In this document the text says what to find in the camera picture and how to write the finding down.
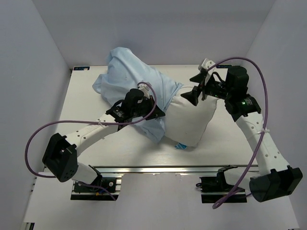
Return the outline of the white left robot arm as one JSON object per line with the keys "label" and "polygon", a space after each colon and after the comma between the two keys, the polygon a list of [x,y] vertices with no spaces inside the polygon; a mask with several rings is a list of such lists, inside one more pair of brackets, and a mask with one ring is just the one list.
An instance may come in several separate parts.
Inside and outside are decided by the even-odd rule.
{"label": "white left robot arm", "polygon": [[75,180],[85,184],[90,191],[97,191],[101,187],[102,175],[94,167],[78,162],[78,157],[99,140],[132,124],[133,119],[140,122],[163,116],[165,113],[157,106],[154,91],[149,92],[145,86],[131,89],[96,122],[70,134],[54,134],[42,162],[60,182]]}

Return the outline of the white pillow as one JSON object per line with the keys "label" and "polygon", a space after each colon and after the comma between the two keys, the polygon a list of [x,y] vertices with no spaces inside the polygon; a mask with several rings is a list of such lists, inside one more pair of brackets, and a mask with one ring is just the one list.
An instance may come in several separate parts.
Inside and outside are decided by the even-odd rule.
{"label": "white pillow", "polygon": [[172,98],[165,113],[165,137],[188,147],[196,147],[217,108],[217,98],[208,96],[197,106],[181,94],[191,91],[192,84],[183,85]]}

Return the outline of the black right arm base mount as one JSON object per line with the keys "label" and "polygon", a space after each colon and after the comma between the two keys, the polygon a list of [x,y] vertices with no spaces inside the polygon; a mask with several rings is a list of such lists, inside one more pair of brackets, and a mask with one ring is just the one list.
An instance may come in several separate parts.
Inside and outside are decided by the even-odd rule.
{"label": "black right arm base mount", "polygon": [[222,168],[198,167],[200,181],[195,187],[201,192],[201,202],[203,204],[215,203],[225,197],[233,188],[232,184],[226,182],[224,175],[228,170],[239,170],[239,174],[244,170],[242,167],[228,165]]}

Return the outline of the light blue pillowcase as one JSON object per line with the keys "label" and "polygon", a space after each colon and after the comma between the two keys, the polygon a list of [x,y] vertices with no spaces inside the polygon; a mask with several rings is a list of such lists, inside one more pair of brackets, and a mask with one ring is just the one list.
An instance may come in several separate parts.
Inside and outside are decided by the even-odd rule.
{"label": "light blue pillowcase", "polygon": [[139,82],[147,82],[154,89],[157,106],[166,112],[173,97],[183,87],[154,67],[142,62],[132,51],[117,47],[107,57],[107,72],[100,74],[92,85],[93,90],[113,105],[125,98],[126,93],[137,87]]}

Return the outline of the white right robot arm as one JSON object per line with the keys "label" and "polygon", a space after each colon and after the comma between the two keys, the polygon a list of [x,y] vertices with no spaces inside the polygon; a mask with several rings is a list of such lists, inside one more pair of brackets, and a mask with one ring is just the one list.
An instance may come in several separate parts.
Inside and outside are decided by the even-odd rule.
{"label": "white right robot arm", "polygon": [[237,166],[226,166],[218,170],[216,186],[228,194],[213,205],[218,208],[228,198],[242,190],[248,190],[258,201],[264,202],[283,196],[289,196],[303,178],[299,168],[292,168],[275,145],[269,130],[266,128],[267,116],[262,115],[256,99],[248,94],[249,76],[241,66],[230,66],[226,79],[213,71],[209,65],[199,67],[199,74],[190,78],[198,85],[181,96],[193,105],[205,100],[207,96],[222,99],[227,112],[243,132],[251,150],[253,161],[258,164],[258,173],[239,169]]}

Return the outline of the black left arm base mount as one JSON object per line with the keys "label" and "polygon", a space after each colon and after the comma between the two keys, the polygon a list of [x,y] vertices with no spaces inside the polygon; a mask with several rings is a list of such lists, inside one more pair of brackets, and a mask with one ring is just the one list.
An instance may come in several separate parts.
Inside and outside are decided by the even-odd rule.
{"label": "black left arm base mount", "polygon": [[71,200],[81,201],[116,201],[121,188],[120,174],[103,174],[100,185],[89,187],[74,182],[71,191]]}

